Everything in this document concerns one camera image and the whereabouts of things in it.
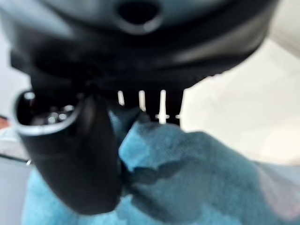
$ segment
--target white surface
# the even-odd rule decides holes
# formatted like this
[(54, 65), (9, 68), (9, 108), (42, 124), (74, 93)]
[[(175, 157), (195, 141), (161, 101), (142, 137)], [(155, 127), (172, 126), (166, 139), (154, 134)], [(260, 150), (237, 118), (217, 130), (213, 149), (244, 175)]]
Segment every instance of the white surface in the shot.
[(261, 161), (300, 165), (300, 61), (266, 41), (250, 59), (186, 91), (182, 127)]
[(9, 45), (0, 28), (0, 115), (9, 116), (16, 95), (30, 88), (29, 78), (12, 69), (9, 62)]

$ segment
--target blue cloth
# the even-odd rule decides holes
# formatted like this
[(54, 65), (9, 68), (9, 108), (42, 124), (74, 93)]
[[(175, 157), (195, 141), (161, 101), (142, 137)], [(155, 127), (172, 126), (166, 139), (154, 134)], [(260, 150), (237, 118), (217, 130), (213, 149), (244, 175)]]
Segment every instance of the blue cloth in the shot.
[(110, 117), (129, 180), (116, 210), (78, 215), (34, 171), (23, 225), (300, 224), (299, 205), (281, 208), (266, 170), (208, 134), (152, 123), (138, 109), (112, 106)]

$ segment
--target black plastic housing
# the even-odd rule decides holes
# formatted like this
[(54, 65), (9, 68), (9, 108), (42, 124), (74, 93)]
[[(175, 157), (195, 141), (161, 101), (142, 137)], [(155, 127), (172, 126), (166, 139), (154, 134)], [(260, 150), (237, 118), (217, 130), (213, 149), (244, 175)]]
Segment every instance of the black plastic housing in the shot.
[(15, 105), (15, 128), (51, 190), (78, 213), (112, 211), (120, 200), (121, 173), (105, 101), (85, 97), (57, 124), (31, 126), (31, 119), (22, 94)]

